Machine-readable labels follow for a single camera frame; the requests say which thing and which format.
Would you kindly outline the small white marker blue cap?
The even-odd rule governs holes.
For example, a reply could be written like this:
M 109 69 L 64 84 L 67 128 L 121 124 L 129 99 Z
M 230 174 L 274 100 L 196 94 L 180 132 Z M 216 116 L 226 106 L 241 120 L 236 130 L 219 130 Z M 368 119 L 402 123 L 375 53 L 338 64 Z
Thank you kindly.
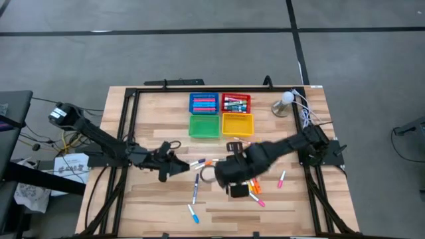
M 193 210 L 193 207 L 190 204 L 188 204 L 187 207 L 189 209 L 189 212 L 191 213 L 191 216 L 192 216 L 194 222 L 196 224 L 198 224 L 199 223 L 199 218 L 198 218 L 197 214 L 195 213 L 195 211 Z

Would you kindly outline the bulb lamp on round base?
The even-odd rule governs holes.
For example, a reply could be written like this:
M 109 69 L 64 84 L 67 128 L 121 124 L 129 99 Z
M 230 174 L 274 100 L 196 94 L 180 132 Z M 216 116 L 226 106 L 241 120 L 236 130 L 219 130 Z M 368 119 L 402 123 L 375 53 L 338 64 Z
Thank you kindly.
M 284 92 L 281 99 L 273 103 L 271 107 L 272 113 L 279 118 L 287 117 L 294 99 L 295 96 L 292 92 Z

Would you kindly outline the thin dark blue marker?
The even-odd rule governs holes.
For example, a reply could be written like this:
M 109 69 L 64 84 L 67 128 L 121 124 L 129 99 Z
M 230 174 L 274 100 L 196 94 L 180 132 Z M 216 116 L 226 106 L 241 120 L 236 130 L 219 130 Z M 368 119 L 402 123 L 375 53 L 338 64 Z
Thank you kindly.
M 194 189 L 193 189 L 192 204 L 195 204 L 196 200 L 197 200 L 197 192 L 198 192 L 198 189 L 199 189 L 199 179 L 200 179 L 200 174 L 197 173 L 196 177 L 195 177 L 195 184 L 194 184 Z

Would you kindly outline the black side desk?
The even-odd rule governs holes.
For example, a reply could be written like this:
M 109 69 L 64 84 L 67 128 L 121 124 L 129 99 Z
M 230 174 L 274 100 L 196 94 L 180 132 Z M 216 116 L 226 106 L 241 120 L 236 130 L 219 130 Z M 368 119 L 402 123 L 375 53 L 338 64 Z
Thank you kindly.
M 30 90 L 0 91 L 0 104 L 8 104 L 6 117 L 23 123 L 27 116 L 32 96 L 33 92 Z M 8 162 L 10 160 L 20 132 L 20 129 L 0 132 L 0 162 Z

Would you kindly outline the black stand foot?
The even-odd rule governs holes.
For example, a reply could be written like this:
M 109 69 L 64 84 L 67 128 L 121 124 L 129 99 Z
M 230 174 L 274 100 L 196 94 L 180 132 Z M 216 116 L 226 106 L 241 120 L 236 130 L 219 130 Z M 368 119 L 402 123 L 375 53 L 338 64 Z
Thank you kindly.
M 394 133 L 397 136 L 403 136 L 408 132 L 416 132 L 425 137 L 425 116 L 394 129 Z

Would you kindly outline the green plastic basket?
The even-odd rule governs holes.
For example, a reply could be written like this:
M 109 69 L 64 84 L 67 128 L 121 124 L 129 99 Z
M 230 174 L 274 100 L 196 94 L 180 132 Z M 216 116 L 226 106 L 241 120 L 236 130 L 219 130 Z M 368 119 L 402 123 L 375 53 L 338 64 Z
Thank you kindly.
M 189 135 L 195 138 L 218 138 L 220 136 L 220 118 L 208 115 L 191 116 Z

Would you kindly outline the thin red marker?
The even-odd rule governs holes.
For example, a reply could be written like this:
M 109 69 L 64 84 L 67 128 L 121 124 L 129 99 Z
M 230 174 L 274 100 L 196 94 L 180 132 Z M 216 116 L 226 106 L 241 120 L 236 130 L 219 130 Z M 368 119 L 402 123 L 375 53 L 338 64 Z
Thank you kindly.
M 257 139 L 257 140 L 254 140 L 254 141 L 250 141 L 249 139 L 243 139 L 243 138 L 240 138 L 240 137 L 233 137 L 233 139 L 236 140 L 236 141 L 240 141 L 240 142 L 242 142 L 243 144 L 246 144 L 246 145 L 251 145 L 253 143 L 261 143 L 262 142 L 261 139 Z

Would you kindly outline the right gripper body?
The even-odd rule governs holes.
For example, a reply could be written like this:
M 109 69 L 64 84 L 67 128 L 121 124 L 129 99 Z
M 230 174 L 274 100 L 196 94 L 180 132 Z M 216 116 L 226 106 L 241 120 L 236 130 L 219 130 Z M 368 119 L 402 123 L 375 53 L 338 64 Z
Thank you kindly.
M 270 141 L 254 143 L 243 148 L 242 142 L 230 142 L 226 144 L 228 155 L 224 161 L 219 161 L 214 168 L 214 175 L 220 187 L 232 198 L 249 196 L 248 185 L 245 181 L 250 180 L 266 172 L 271 165 L 271 159 L 267 153 Z

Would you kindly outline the white printed paper sheet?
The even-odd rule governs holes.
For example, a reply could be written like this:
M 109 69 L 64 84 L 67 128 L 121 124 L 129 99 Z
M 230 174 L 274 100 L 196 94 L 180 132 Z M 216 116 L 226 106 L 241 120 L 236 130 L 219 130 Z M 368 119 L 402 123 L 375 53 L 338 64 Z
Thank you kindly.
M 83 153 L 71 153 L 56 157 L 54 159 L 53 174 L 86 184 L 89 174 L 88 156 Z

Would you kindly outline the blue plastic basket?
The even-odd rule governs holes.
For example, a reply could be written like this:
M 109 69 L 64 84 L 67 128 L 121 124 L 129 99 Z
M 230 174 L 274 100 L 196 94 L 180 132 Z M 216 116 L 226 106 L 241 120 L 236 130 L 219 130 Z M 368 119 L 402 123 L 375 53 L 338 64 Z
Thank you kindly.
M 216 99 L 216 111 L 215 112 L 194 112 L 193 111 L 193 99 L 194 98 L 215 98 Z M 189 94 L 189 111 L 193 115 L 217 115 L 219 112 L 219 100 L 217 92 L 195 92 Z

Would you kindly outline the black slanted beam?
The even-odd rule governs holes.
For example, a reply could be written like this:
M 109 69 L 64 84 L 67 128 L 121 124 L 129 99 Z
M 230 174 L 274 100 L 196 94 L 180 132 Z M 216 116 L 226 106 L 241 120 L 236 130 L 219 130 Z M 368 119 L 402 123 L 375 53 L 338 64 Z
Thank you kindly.
M 14 162 L 8 162 L 8 164 L 6 164 L 5 168 L 0 173 L 0 179 L 75 195 L 83 195 L 86 188 L 84 183 L 38 171 Z

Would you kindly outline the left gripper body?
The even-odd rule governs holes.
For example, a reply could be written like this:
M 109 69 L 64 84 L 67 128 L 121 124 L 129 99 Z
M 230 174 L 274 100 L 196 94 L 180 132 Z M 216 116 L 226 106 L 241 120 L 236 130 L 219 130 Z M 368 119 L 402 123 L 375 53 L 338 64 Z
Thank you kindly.
M 171 162 L 169 158 L 170 149 L 171 144 L 167 141 L 164 141 L 158 149 L 154 149 L 153 151 L 148 151 L 146 148 L 137 146 L 135 148 L 135 153 L 140 155 L 141 159 L 139 159 L 135 165 L 139 168 L 158 170 L 159 181 L 166 182 Z

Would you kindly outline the black power strip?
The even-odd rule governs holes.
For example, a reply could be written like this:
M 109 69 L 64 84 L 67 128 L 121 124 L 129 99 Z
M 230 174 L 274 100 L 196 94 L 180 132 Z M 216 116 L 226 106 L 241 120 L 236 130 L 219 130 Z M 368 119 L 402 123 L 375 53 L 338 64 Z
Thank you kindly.
M 145 81 L 144 86 L 199 86 L 205 85 L 203 79 L 176 79 L 176 80 L 157 80 L 157 81 Z

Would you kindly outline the black aluminium table frame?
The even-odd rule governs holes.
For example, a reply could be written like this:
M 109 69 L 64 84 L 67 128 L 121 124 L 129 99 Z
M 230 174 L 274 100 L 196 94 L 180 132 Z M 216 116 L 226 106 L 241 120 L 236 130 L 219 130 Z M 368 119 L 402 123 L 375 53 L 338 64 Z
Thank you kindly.
M 109 89 L 100 127 L 116 139 L 153 150 L 164 141 L 188 164 L 199 159 L 226 159 L 226 144 L 236 141 L 189 135 L 189 94 L 195 92 L 244 93 L 251 96 L 254 141 L 279 141 L 309 125 L 319 125 L 329 140 L 335 137 L 324 91 L 299 86 L 300 99 L 287 117 L 275 116 L 272 104 L 285 86 L 142 86 Z M 255 177 L 265 203 L 250 196 L 232 198 L 219 186 L 212 165 L 158 179 L 158 170 L 93 167 L 84 193 L 75 236 L 71 239 L 363 239 L 349 194 L 346 177 L 331 165 L 300 165 L 300 153 L 284 155 L 265 173 Z M 286 171 L 282 188 L 278 181 Z M 196 174 L 200 174 L 197 200 L 192 204 Z M 190 204 L 199 218 L 196 224 Z

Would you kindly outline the red plastic basket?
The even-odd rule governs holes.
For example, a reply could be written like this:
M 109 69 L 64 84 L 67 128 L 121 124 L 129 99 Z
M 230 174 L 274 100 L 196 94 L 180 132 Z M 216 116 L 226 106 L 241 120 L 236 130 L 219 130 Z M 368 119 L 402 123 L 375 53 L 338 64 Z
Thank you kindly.
M 251 96 L 248 94 L 236 94 L 236 93 L 222 93 L 221 96 L 221 110 L 222 112 L 225 112 L 226 109 L 228 109 L 228 107 L 224 106 L 224 97 L 229 97 L 229 98 L 239 98 L 241 100 L 246 100 L 247 101 L 247 106 L 246 106 L 246 114 L 250 113 L 250 105 L 251 105 Z

